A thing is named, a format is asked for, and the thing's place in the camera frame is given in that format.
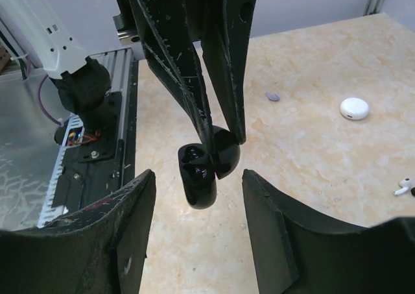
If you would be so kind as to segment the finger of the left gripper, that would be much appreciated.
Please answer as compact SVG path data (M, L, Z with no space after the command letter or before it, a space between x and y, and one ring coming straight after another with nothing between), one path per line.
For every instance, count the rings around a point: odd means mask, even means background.
M203 59L229 131L246 141L244 74L256 0L205 0Z
M201 38L204 0L129 0L148 66L186 112L212 162L216 160L206 85L194 43Z

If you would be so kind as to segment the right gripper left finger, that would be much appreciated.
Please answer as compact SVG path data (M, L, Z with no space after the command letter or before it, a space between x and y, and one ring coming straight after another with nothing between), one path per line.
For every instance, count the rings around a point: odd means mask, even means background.
M2 293L139 293L156 198L146 170L42 228L1 231Z

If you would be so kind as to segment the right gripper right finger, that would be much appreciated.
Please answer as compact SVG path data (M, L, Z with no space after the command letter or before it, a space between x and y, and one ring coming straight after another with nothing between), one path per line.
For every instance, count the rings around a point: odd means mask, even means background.
M260 293L413 293L414 218L361 227L290 197L252 170L243 197Z

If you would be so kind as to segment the black earbud case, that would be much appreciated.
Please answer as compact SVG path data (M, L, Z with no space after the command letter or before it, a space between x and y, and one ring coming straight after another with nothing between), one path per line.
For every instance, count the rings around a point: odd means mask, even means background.
M196 210L209 208L217 198L217 179L227 177L237 167L241 148L234 134L214 126L214 140L219 162L214 164L201 143L187 144L178 150L180 175L190 207Z

